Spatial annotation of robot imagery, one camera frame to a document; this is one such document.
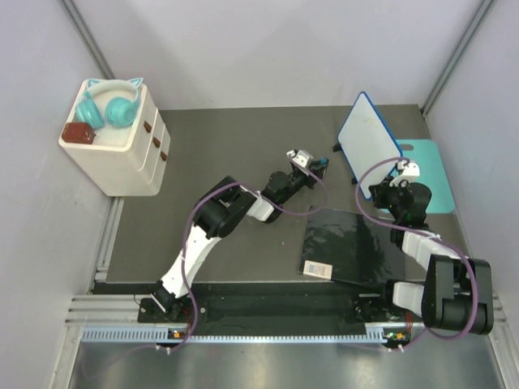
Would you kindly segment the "blue framed whiteboard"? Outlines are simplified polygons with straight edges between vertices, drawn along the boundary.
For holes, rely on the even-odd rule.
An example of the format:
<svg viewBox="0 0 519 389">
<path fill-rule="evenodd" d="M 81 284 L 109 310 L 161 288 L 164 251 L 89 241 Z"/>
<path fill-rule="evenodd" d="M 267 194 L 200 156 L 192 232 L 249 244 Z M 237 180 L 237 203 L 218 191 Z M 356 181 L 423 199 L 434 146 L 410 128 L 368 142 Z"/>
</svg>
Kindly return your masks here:
<svg viewBox="0 0 519 389">
<path fill-rule="evenodd" d="M 403 156 L 395 137 L 365 92 L 358 94 L 337 141 L 357 181 L 382 160 Z"/>
</svg>

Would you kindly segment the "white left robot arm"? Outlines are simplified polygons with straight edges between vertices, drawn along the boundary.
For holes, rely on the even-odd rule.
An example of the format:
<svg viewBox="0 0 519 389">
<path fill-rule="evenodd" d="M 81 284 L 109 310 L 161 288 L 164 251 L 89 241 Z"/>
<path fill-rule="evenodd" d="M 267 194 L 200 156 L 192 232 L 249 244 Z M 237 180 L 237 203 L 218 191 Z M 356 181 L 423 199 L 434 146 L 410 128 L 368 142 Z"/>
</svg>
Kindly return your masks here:
<svg viewBox="0 0 519 389">
<path fill-rule="evenodd" d="M 263 190 L 252 190 L 225 177 L 193 208 L 182 236 L 182 249 L 172 267 L 157 281 L 151 299 L 156 312 L 166 321 L 179 319 L 184 310 L 182 297 L 214 246 L 228 237 L 245 217 L 271 224 L 280 214 L 289 213 L 283 205 L 303 187 L 322 184 L 329 159 L 306 164 L 290 162 L 291 173 L 276 171 Z"/>
</svg>

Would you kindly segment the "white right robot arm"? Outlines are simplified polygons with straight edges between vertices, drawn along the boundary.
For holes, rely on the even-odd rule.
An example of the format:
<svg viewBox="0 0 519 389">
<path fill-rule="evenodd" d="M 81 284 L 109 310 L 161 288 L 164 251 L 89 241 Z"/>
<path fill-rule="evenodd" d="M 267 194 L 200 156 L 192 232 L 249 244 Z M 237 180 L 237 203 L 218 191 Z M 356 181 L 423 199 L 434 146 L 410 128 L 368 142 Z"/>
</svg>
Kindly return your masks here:
<svg viewBox="0 0 519 389">
<path fill-rule="evenodd" d="M 427 223 L 431 190 L 421 183 L 392 186 L 386 178 L 369 187 L 374 206 L 392 215 L 390 242 L 427 271 L 423 283 L 388 280 L 379 299 L 390 321 L 407 311 L 428 328 L 486 335 L 494 324 L 491 266 L 481 259 L 463 263 L 455 250 L 438 242 Z"/>
</svg>

